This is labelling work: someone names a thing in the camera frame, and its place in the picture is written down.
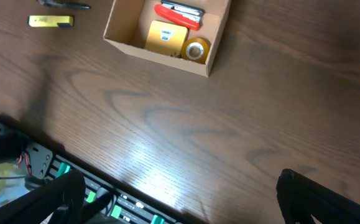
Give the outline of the yellow highlighter marker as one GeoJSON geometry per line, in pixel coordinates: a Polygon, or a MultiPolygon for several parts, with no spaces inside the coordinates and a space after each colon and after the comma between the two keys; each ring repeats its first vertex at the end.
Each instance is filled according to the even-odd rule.
{"type": "Polygon", "coordinates": [[[73,27],[73,16],[29,16],[28,25],[31,27],[73,27]]]}

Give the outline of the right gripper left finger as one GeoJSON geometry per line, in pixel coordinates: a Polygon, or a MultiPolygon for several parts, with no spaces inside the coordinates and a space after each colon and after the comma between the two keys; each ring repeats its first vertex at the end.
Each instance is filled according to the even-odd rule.
{"type": "Polygon", "coordinates": [[[84,196],[83,174],[71,170],[0,207],[0,224],[41,223],[61,206],[64,211],[52,218],[53,223],[84,223],[84,196]]]}

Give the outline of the red black stapler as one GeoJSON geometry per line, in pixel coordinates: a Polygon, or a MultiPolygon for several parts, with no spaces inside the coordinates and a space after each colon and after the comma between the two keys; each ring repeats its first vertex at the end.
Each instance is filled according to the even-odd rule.
{"type": "Polygon", "coordinates": [[[205,14],[203,9],[169,0],[161,0],[154,6],[154,11],[158,16],[191,30],[200,29],[205,14]]]}

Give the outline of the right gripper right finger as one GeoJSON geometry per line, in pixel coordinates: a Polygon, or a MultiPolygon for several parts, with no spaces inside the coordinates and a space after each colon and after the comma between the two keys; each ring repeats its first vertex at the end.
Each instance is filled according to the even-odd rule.
{"type": "Polygon", "coordinates": [[[286,224],[360,223],[360,204],[292,169],[281,172],[276,191],[286,224]]]}

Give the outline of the black pen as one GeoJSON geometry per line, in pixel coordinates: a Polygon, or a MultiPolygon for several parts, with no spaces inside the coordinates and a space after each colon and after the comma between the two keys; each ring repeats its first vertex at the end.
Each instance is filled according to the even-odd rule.
{"type": "Polygon", "coordinates": [[[43,6],[47,7],[62,7],[68,9],[91,9],[90,5],[78,3],[78,2],[67,2],[57,0],[37,0],[43,6]]]}

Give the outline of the yellow tape roll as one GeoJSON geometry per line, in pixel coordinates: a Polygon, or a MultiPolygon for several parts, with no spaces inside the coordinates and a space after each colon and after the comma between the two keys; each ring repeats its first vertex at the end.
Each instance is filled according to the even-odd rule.
{"type": "Polygon", "coordinates": [[[184,42],[180,53],[182,59],[204,64],[209,50],[210,44],[208,41],[194,37],[184,42]]]}

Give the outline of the yellow sticky note pad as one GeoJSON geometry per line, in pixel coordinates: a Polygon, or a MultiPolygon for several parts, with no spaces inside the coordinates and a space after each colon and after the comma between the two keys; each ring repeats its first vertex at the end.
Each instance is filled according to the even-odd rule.
{"type": "Polygon", "coordinates": [[[188,29],[171,23],[152,21],[144,48],[158,54],[179,57],[188,29]]]}

